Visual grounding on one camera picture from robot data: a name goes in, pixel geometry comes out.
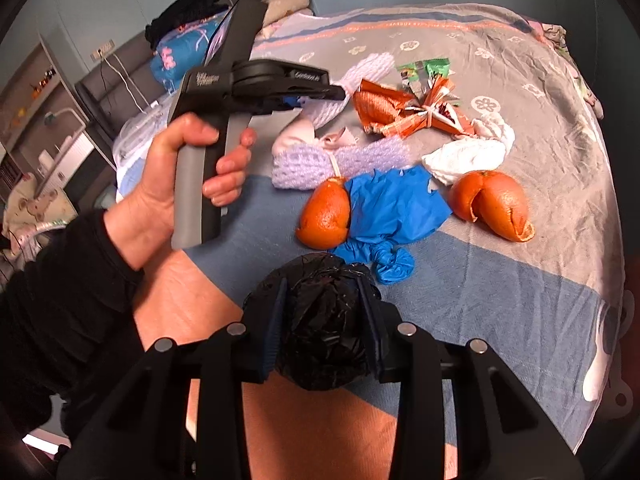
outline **green wrapper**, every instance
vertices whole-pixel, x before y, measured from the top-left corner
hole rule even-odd
[[[443,77],[449,75],[449,59],[423,59],[396,67],[402,77],[404,90],[412,92],[422,103],[433,86],[437,74]]]

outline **candy wrapper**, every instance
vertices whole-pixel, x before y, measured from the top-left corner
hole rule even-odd
[[[353,94],[353,105],[367,133],[403,139],[422,128],[434,127],[451,135],[473,135],[468,118],[445,102],[453,82],[437,75],[424,105],[414,95],[382,87],[366,79]]]
[[[449,76],[449,59],[423,59],[396,67],[402,77],[402,87],[415,95],[420,103],[433,87],[435,77]]]

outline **black plastic device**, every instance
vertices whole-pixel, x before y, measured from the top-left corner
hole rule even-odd
[[[458,478],[584,479],[548,416],[484,340],[437,341],[358,281],[371,373],[401,383],[390,480],[444,478],[443,380],[451,380],[456,407]],[[82,430],[58,480],[250,480],[241,384],[261,384],[273,370],[286,290],[283,279],[264,304],[205,341],[156,341]],[[201,382],[190,456],[184,421],[193,378]]]
[[[330,84],[326,70],[273,59],[249,60],[265,11],[262,2],[239,0],[210,39],[204,64],[184,75],[172,103],[169,121],[194,112],[220,132],[215,144],[184,146],[178,154],[174,249],[220,234],[220,208],[203,197],[202,184],[215,176],[229,131],[239,133],[253,115],[291,110],[294,104],[287,98],[345,98],[343,88]]]

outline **blue glove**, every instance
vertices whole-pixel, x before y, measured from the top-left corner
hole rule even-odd
[[[437,191],[428,191],[430,179],[427,170],[414,166],[406,171],[375,171],[347,181],[349,238],[331,252],[347,263],[373,262],[383,285],[407,279],[414,271],[414,258],[396,246],[426,238],[452,213]]]

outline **orange wrapper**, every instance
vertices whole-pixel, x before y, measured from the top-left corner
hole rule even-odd
[[[404,109],[417,105],[417,102],[412,94],[363,79],[360,88],[353,94],[353,105],[365,130],[379,133],[382,126],[393,123],[401,115],[407,115]]]
[[[425,99],[424,110],[420,111],[413,95],[363,79],[353,94],[353,104],[367,133],[405,139],[417,130],[434,127],[451,135],[472,135],[473,127],[467,117],[443,102],[453,87],[448,78],[437,78]]]

